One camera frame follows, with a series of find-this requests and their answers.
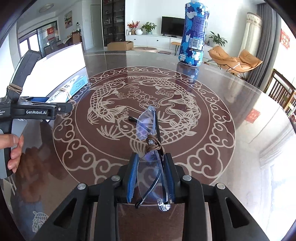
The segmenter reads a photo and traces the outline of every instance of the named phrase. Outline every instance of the metal bolt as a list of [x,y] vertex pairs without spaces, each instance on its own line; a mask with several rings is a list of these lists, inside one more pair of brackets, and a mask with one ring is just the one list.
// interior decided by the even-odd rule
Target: metal bolt
[[86,185],[84,183],[80,183],[80,184],[77,185],[77,188],[79,190],[83,190],[84,188],[86,188]]
[[112,181],[117,182],[117,181],[120,180],[120,176],[114,175],[114,176],[111,177],[111,179],[112,179]]
[[191,179],[192,179],[192,177],[189,176],[189,175],[184,175],[184,176],[183,176],[183,180],[184,180],[184,181],[191,181]]
[[223,183],[218,183],[217,188],[223,190],[223,189],[225,189],[225,185]]

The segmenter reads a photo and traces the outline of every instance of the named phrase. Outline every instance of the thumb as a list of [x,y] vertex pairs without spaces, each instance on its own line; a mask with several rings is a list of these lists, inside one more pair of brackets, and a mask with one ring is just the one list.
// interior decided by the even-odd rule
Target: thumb
[[13,147],[18,144],[19,138],[12,134],[0,135],[0,149]]

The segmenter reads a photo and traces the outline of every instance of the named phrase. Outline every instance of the ceiling light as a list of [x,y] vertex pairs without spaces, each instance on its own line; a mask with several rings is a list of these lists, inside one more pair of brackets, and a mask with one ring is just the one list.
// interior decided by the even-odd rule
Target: ceiling light
[[47,5],[45,5],[44,7],[40,8],[40,9],[39,9],[39,12],[45,12],[45,11],[47,11],[48,9],[51,9],[53,6],[54,6],[53,3],[47,4]]

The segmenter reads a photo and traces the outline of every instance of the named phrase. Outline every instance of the plant pot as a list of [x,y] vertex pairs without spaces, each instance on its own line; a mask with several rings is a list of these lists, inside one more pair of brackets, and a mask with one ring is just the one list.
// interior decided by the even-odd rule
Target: plant pot
[[142,35],[143,31],[141,29],[137,29],[135,33],[136,33],[136,35]]

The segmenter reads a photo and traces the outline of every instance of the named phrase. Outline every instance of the glossy tabletop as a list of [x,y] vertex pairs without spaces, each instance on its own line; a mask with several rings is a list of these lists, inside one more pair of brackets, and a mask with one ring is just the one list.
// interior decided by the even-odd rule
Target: glossy tabletop
[[[132,152],[144,153],[128,116],[149,105],[165,151],[185,173],[224,183],[271,241],[284,237],[296,219],[296,134],[276,102],[218,67],[191,68],[176,56],[101,52],[85,60],[90,82],[70,100],[73,111],[28,121],[19,169],[3,182],[26,240],[78,183],[100,183]],[[120,204],[118,213],[121,240],[182,240],[183,205],[163,213]]]

